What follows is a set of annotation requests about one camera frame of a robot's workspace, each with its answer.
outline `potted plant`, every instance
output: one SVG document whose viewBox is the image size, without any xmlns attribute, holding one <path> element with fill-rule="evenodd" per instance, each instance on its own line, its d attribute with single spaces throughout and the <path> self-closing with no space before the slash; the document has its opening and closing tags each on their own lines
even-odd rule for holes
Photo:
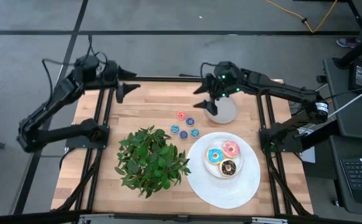
<svg viewBox="0 0 362 224">
<path fill-rule="evenodd" d="M 169 189 L 170 182 L 181 183 L 182 174 L 191 173 L 186 167 L 189 159 L 185 158 L 185 151 L 178 153 L 176 146 L 167 145 L 171 137 L 162 129 L 154 128 L 141 128 L 120 141 L 119 163 L 115 167 L 124 175 L 122 185 L 139 189 L 140 196 L 146 192 L 146 198 L 161 188 Z"/>
</svg>

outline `toy cookie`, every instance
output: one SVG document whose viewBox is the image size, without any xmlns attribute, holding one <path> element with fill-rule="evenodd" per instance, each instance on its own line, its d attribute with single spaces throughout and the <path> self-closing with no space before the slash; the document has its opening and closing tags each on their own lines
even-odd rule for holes
<svg viewBox="0 0 362 224">
<path fill-rule="evenodd" d="M 170 128 L 171 134 L 178 134 L 179 133 L 179 127 L 178 125 L 172 125 Z"/>
<path fill-rule="evenodd" d="M 191 127 L 194 125 L 194 119 L 193 118 L 186 118 L 186 125 Z"/>
<path fill-rule="evenodd" d="M 181 131 L 178 135 L 180 140 L 187 140 L 188 138 L 188 133 L 186 131 Z"/>
<path fill-rule="evenodd" d="M 224 159 L 219 164 L 219 170 L 225 176 L 234 175 L 236 172 L 236 164 L 230 159 Z"/>
<path fill-rule="evenodd" d="M 180 120 L 183 120 L 186 118 L 186 113 L 184 111 L 178 111 L 176 113 L 176 118 L 180 119 Z"/>
<path fill-rule="evenodd" d="M 191 137 L 192 137 L 192 138 L 198 138 L 199 135 L 200 135 L 200 131 L 197 130 L 196 128 L 193 128 L 193 129 L 191 130 Z"/>
<path fill-rule="evenodd" d="M 224 159 L 224 155 L 220 149 L 212 148 L 207 152 L 207 159 L 212 164 L 218 164 Z"/>
<path fill-rule="evenodd" d="M 222 147 L 222 151 L 224 152 L 224 155 L 229 158 L 235 158 L 240 149 L 239 146 L 234 141 L 227 141 Z"/>
</svg>

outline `blue cookie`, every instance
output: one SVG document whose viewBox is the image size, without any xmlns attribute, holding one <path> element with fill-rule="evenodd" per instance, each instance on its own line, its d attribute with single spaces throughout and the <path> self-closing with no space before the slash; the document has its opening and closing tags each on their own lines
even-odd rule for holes
<svg viewBox="0 0 362 224">
<path fill-rule="evenodd" d="M 179 133 L 179 127 L 178 125 L 172 125 L 170 128 L 171 134 L 178 134 Z"/>
<path fill-rule="evenodd" d="M 199 130 L 197 130 L 196 128 L 193 128 L 193 129 L 191 130 L 191 137 L 192 137 L 192 138 L 198 138 L 199 135 L 200 135 L 200 132 L 199 132 Z"/>
<path fill-rule="evenodd" d="M 186 131 L 181 131 L 178 135 L 180 140 L 187 140 L 188 138 L 188 133 Z"/>
<path fill-rule="evenodd" d="M 194 119 L 193 118 L 186 118 L 186 125 L 191 127 L 194 125 Z"/>
</svg>

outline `shoe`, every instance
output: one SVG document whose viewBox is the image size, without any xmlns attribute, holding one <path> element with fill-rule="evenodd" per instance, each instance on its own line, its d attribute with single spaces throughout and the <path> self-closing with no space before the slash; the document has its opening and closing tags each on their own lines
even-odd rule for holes
<svg viewBox="0 0 362 224">
<path fill-rule="evenodd" d="M 358 42 L 355 38 L 341 38 L 336 41 L 337 45 L 340 47 L 349 47 L 354 48 L 358 45 Z"/>
</svg>

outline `wooden table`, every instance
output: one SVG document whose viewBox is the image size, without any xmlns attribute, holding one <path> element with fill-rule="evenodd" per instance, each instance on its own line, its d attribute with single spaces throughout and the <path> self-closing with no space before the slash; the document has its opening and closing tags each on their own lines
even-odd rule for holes
<svg viewBox="0 0 362 224">
<path fill-rule="evenodd" d="M 258 129 L 260 128 L 256 96 L 243 93 L 232 95 L 235 99 L 239 114 L 235 121 L 229 124 L 217 124 L 205 117 L 202 109 L 192 105 L 202 101 L 205 94 L 193 95 L 192 92 L 199 86 L 198 83 L 183 82 L 139 82 L 141 88 L 131 92 L 124 99 L 123 104 L 115 100 L 112 103 L 110 119 L 110 137 L 108 147 L 103 152 L 100 172 L 97 182 L 97 191 L 93 203 L 94 212 L 107 213 L 157 213 L 157 214 L 190 214 L 190 215 L 260 215 L 272 216 L 274 209 L 270 194 L 265 156 L 261 151 Z M 75 123 L 92 118 L 95 112 L 98 91 L 88 91 L 81 97 L 75 112 Z M 272 97 L 275 119 L 278 122 L 290 118 L 290 110 L 286 100 Z M 188 116 L 196 120 L 195 128 L 201 135 L 216 131 L 225 131 L 236 134 L 248 142 L 255 151 L 260 162 L 261 179 L 258 191 L 245 205 L 235 209 L 221 209 L 201 200 L 190 187 L 187 178 L 183 178 L 181 185 L 171 186 L 168 190 L 160 190 L 150 198 L 138 197 L 138 190 L 130 190 L 121 186 L 121 176 L 114 167 L 118 164 L 116 153 L 123 138 L 128 133 L 135 132 L 139 127 L 147 128 L 155 125 L 156 128 L 169 132 L 172 124 L 184 126 L 184 121 L 176 119 L 177 111 L 185 111 Z M 179 150 L 189 151 L 196 140 L 188 138 L 179 140 L 176 136 L 171 142 Z M 62 205 L 65 199 L 76 188 L 80 181 L 82 166 L 85 158 L 85 149 L 76 149 L 63 161 L 59 174 L 52 208 Z M 313 212 L 304 170 L 300 160 L 292 153 L 283 153 L 283 163 L 290 190 L 298 201 L 309 212 Z M 89 186 L 83 197 L 82 208 L 86 207 Z M 278 196 L 281 212 L 285 212 L 282 191 L 278 187 Z"/>
</svg>

